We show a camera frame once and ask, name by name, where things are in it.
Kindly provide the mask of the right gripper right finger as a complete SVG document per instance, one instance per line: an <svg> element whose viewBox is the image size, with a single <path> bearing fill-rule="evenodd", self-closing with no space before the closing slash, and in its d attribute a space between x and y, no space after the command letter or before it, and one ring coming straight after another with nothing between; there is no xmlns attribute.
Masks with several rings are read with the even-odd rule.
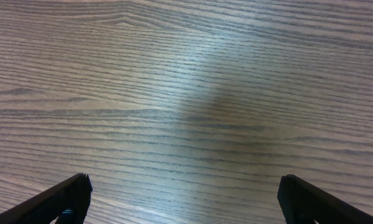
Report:
<svg viewBox="0 0 373 224"><path fill-rule="evenodd" d="M373 224L373 216L288 174L283 176L277 199L287 224Z"/></svg>

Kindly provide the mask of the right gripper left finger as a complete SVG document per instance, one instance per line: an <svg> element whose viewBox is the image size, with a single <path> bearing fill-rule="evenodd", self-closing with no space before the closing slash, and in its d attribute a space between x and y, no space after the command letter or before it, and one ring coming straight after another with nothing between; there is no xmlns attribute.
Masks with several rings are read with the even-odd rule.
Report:
<svg viewBox="0 0 373 224"><path fill-rule="evenodd" d="M87 174L79 173L0 213L0 224L83 224L93 188Z"/></svg>

